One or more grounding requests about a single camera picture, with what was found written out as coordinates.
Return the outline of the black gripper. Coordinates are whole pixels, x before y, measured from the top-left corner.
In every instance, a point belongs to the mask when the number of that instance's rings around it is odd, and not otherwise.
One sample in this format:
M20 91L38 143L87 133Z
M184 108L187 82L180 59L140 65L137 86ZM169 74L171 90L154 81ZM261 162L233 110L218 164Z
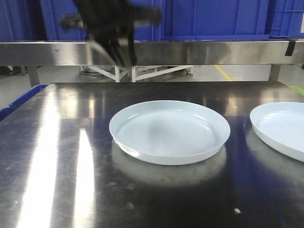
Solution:
M77 13L60 19L64 30L82 29L102 46L109 45L110 56L124 67L120 45L128 45L131 65L136 64L134 30L136 26L156 25L162 21L160 7L143 6L129 0L75 0Z

